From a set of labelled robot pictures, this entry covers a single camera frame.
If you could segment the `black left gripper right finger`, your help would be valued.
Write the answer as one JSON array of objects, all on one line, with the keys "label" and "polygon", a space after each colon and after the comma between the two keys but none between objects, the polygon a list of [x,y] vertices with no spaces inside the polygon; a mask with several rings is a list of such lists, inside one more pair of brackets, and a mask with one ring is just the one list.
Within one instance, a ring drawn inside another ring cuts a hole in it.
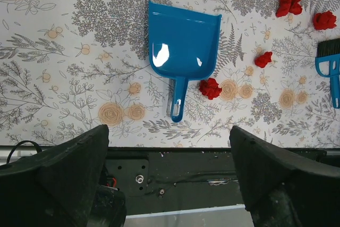
[{"label": "black left gripper right finger", "polygon": [[237,126],[229,140],[254,226],[339,226],[339,156],[308,159]]}]

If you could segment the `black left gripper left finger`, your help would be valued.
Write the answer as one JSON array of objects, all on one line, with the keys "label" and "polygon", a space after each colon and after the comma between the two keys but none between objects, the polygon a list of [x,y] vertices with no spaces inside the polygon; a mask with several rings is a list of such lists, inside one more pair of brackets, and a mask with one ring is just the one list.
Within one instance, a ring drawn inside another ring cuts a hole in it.
[{"label": "black left gripper left finger", "polygon": [[1,166],[1,226],[86,226],[108,149],[99,125]]}]

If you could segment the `blue hand brush black bristles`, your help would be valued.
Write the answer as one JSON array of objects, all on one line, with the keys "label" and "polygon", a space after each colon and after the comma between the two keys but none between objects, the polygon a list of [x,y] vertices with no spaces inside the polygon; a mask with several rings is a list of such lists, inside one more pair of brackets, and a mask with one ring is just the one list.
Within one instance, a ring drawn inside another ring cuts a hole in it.
[{"label": "blue hand brush black bristles", "polygon": [[[328,72],[322,72],[322,63],[328,63]],[[321,77],[329,78],[333,108],[339,109],[339,38],[318,43],[315,66]]]}]

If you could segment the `blue plastic dustpan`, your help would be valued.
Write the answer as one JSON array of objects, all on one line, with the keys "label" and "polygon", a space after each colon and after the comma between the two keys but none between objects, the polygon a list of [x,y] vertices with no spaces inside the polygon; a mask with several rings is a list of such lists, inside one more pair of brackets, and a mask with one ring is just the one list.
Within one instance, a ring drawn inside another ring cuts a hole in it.
[{"label": "blue plastic dustpan", "polygon": [[208,78],[216,67],[222,15],[149,2],[149,62],[174,80],[171,119],[182,121],[189,81]]}]

